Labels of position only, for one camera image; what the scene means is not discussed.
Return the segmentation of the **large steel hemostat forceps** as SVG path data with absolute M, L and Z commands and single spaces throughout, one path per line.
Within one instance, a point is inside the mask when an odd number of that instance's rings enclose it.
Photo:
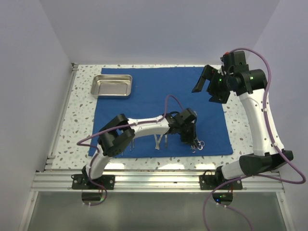
M 204 141 L 200 141 L 200 140 L 197 140 L 197 149 L 198 150 L 202 150 L 205 146 L 205 142 Z

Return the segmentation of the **blue surgical drape cloth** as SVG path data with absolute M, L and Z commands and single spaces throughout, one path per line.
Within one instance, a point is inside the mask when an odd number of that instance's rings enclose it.
M 127 148 L 118 158 L 161 158 L 189 156 L 219 156 L 233 153 L 228 135 L 223 107 L 210 102 L 210 95 L 204 90 L 192 93 L 201 73 L 201 67 L 173 68 L 103 68 L 104 75 L 132 76 L 132 91 L 128 98 L 99 98 L 97 100 L 93 133 L 97 133 L 119 114 L 127 118 L 151 118 L 162 115 L 167 95 L 178 100 L 168 100 L 168 112 L 179 112 L 191 108 L 197 114 L 197 138 L 205 142 L 202 150 L 192 152 L 187 144 L 180 141 L 179 134 L 169 135 L 167 145 L 160 142 L 155 148 L 154 136 L 137 138 L 134 149 Z

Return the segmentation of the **stainless steel instrument tray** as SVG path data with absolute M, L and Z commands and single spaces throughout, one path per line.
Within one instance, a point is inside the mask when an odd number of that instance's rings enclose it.
M 127 98 L 131 94 L 132 80 L 131 75 L 96 75 L 90 93 L 94 98 Z

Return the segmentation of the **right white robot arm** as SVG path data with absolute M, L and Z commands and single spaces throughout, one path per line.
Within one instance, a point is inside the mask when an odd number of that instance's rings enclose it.
M 210 183 L 225 189 L 231 180 L 276 170 L 292 161 L 292 151 L 286 150 L 277 133 L 268 101 L 268 81 L 263 70 L 251 70 L 244 51 L 233 51 L 221 57 L 220 70 L 206 65 L 192 92 L 200 92 L 209 80 L 207 92 L 210 101 L 225 104 L 231 92 L 242 103 L 253 140 L 253 152 L 242 155 L 239 160 L 219 166 Z

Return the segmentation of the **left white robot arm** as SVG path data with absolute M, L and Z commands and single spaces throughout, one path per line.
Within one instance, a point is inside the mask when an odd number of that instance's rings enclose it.
M 193 150 L 200 146 L 196 134 L 197 115 L 190 108 L 161 116 L 132 119 L 119 114 L 92 137 L 98 137 L 96 152 L 90 163 L 82 169 L 83 183 L 89 189 L 99 186 L 100 177 L 110 159 L 123 153 L 133 139 L 151 135 L 179 134 L 180 141 Z

